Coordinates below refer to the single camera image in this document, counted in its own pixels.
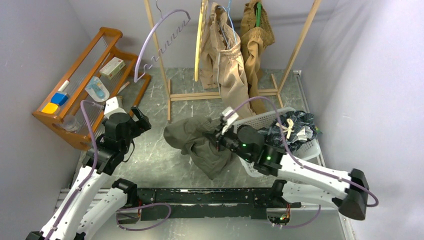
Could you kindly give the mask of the wooden hanger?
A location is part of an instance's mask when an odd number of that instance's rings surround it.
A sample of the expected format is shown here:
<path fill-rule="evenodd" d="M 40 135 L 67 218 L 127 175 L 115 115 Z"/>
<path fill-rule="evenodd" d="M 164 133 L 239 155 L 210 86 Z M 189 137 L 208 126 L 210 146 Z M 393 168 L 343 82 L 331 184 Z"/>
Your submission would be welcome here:
<path fill-rule="evenodd" d="M 194 57 L 194 75 L 193 79 L 195 82 L 199 80 L 199 67 L 200 67 L 200 55 L 202 49 L 202 35 L 204 32 L 205 21 L 208 12 L 208 0 L 202 0 L 200 5 L 198 24 L 197 24 L 197 35 L 196 35 L 196 46 L 195 46 L 195 57 Z"/>

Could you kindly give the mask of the olive green shorts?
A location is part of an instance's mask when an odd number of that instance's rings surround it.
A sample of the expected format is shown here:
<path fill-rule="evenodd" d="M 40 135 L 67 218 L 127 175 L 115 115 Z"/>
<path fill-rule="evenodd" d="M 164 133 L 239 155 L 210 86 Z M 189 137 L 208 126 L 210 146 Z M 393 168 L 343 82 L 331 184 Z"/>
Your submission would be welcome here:
<path fill-rule="evenodd" d="M 196 115 L 170 123 L 164 128 L 165 141 L 194 164 L 210 179 L 215 179 L 234 158 L 228 149 L 217 150 L 205 134 L 212 134 L 220 121 Z"/>

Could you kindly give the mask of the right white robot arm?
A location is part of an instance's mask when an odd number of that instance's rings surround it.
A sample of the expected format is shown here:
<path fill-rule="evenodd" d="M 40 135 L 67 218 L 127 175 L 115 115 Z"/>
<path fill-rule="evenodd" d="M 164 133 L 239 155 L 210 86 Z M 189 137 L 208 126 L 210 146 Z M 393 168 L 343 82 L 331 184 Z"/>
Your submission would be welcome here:
<path fill-rule="evenodd" d="M 205 137 L 216 150 L 229 150 L 252 163 L 260 174 L 277 177 L 269 197 L 275 207 L 311 203 L 334 208 L 353 220 L 365 220 L 370 188 L 363 171 L 340 171 L 301 160 L 266 143 L 248 125 L 242 125 L 237 132 L 215 130 L 205 133 Z"/>

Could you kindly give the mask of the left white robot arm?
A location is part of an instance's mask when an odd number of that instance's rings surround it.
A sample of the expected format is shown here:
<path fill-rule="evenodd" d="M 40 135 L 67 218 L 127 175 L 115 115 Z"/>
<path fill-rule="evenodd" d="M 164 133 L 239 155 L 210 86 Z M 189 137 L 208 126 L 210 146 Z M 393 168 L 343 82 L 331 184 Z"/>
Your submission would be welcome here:
<path fill-rule="evenodd" d="M 90 206 L 103 184 L 124 162 L 134 139 L 152 127 L 137 106 L 130 110 L 130 113 L 113 113 L 104 120 L 105 132 L 88 151 L 63 203 L 41 230 L 30 232 L 26 239 L 90 240 L 117 210 L 141 205 L 137 185 L 120 178 L 113 182 L 100 202 Z"/>

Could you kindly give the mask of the dark shark print shorts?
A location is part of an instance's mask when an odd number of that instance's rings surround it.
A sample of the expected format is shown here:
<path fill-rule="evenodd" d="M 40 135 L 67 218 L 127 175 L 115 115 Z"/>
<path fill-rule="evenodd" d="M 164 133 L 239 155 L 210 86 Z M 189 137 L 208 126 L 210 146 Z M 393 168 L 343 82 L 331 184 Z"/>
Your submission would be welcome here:
<path fill-rule="evenodd" d="M 282 125 L 274 120 L 268 127 L 263 127 L 257 132 L 264 137 L 265 143 L 273 147 L 284 149 L 280 131 L 283 132 L 285 142 L 293 153 L 302 145 L 314 140 L 318 135 L 315 125 L 315 116 L 302 110 L 292 110 L 280 115 Z"/>

